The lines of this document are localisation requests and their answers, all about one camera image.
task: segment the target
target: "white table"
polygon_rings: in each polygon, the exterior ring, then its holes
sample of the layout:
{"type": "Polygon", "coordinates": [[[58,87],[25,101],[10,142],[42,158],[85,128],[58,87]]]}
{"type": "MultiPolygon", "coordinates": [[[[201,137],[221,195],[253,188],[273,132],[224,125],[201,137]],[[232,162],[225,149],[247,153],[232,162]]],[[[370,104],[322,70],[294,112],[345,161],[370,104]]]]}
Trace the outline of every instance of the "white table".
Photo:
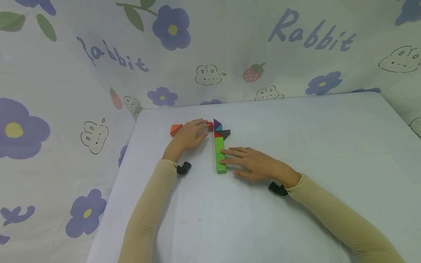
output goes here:
{"type": "MultiPolygon", "coordinates": [[[[220,121],[226,147],[249,146],[308,174],[379,228],[407,262],[421,249],[421,142],[377,93],[144,110],[96,232],[88,263],[115,263],[126,224],[172,124],[220,121]]],[[[218,175],[213,135],[183,156],[155,246],[160,263],[351,262],[307,210],[268,182],[218,175]]]]}

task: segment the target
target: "beige sleeve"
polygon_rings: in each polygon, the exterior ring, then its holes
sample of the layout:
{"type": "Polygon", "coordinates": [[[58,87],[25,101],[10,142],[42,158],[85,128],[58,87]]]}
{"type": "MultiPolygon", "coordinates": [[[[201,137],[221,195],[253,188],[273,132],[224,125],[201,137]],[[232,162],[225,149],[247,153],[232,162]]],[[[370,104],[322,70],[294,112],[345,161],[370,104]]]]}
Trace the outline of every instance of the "beige sleeve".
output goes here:
{"type": "Polygon", "coordinates": [[[390,241],[370,222],[306,175],[289,195],[310,210],[363,263],[404,263],[390,241]]]}
{"type": "Polygon", "coordinates": [[[127,224],[118,263],[150,263],[158,222],[177,178],[177,164],[159,160],[127,224]]]}

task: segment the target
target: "strawberry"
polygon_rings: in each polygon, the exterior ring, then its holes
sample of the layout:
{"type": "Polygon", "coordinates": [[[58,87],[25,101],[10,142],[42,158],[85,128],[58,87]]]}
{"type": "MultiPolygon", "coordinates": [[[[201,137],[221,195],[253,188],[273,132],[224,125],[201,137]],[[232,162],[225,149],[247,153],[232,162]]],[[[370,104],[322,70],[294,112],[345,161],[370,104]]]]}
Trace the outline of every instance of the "strawberry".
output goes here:
{"type": "Polygon", "coordinates": [[[123,103],[121,102],[120,98],[118,97],[117,93],[112,89],[112,87],[110,86],[111,90],[109,90],[109,93],[111,94],[111,99],[112,102],[114,104],[114,106],[117,109],[122,109],[123,108],[123,103]]]}
{"type": "Polygon", "coordinates": [[[260,79],[260,77],[262,76],[264,70],[263,70],[263,66],[266,63],[262,63],[262,64],[253,64],[251,65],[251,67],[249,67],[248,69],[246,69],[244,71],[244,73],[242,74],[242,79],[246,82],[255,82],[256,80],[260,79]]]}

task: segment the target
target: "red block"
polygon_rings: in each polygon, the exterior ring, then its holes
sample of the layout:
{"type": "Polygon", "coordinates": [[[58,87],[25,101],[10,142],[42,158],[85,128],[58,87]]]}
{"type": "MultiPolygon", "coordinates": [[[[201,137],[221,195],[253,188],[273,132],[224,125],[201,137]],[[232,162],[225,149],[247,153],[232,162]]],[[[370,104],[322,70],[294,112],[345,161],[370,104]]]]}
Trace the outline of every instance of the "red block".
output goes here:
{"type": "Polygon", "coordinates": [[[206,124],[209,124],[209,130],[213,132],[213,123],[207,122],[206,124]]]}
{"type": "Polygon", "coordinates": [[[179,132],[181,127],[183,127],[182,124],[173,124],[170,130],[171,137],[174,137],[177,134],[177,132],[179,132]]]}

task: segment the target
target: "green block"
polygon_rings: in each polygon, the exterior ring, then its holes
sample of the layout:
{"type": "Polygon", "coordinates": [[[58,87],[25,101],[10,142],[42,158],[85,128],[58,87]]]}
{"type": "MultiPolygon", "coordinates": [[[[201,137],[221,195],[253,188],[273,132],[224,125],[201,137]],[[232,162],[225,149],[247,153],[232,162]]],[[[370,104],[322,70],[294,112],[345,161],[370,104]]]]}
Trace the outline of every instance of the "green block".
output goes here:
{"type": "Polygon", "coordinates": [[[222,149],[224,149],[224,138],[217,137],[215,138],[215,152],[220,153],[222,149]]]}
{"type": "Polygon", "coordinates": [[[226,165],[219,163],[220,160],[225,160],[225,155],[222,153],[216,153],[216,172],[226,173],[226,165]]]}

